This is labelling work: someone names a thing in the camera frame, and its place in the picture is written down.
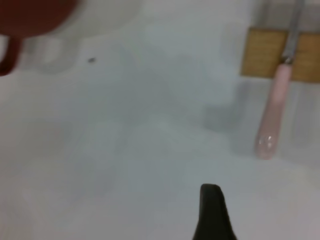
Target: metal blade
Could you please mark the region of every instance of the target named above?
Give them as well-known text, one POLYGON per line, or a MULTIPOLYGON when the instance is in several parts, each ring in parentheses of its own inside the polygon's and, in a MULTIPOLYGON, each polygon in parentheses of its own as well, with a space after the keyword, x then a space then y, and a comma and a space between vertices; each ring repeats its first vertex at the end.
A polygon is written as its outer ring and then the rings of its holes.
POLYGON ((293 13, 291 17, 289 35, 286 40, 282 58, 288 63, 292 63, 299 40, 299 22, 304 9, 305 0, 295 0, 293 13))

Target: mug handle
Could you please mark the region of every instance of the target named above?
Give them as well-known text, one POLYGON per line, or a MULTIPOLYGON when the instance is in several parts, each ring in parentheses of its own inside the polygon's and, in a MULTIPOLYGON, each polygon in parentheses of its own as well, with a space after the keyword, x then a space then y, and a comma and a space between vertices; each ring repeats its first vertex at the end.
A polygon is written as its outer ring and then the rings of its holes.
POLYGON ((0 62, 0 77, 10 74, 17 66, 22 46, 22 38, 9 37, 7 40, 5 55, 0 62))

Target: red mug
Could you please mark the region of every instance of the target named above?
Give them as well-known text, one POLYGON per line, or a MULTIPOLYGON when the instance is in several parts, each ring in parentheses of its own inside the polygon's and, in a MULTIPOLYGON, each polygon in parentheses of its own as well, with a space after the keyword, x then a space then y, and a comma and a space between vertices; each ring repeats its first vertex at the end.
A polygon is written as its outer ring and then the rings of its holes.
POLYGON ((16 67, 25 38, 51 32, 76 8, 78 0, 0 0, 0 34, 8 36, 0 76, 16 67))

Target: black object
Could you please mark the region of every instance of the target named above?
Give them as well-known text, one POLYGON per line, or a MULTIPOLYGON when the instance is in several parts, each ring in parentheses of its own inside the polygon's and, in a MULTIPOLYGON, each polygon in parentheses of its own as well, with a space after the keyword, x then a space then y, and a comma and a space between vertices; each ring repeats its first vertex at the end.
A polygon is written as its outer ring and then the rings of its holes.
POLYGON ((199 221, 193 240, 237 240, 224 194, 217 185, 201 186, 199 221))

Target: pink-handled knife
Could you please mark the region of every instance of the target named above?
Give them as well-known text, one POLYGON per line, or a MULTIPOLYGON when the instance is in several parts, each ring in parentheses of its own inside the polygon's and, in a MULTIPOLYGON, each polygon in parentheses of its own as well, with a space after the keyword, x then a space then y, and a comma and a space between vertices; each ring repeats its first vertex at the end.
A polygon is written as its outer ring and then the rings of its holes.
POLYGON ((282 115, 292 75, 292 64, 299 40, 299 22, 304 5, 305 0, 295 0, 289 34, 282 53, 282 62, 275 72, 260 128, 256 136, 255 152, 260 159, 271 159, 277 150, 282 115))

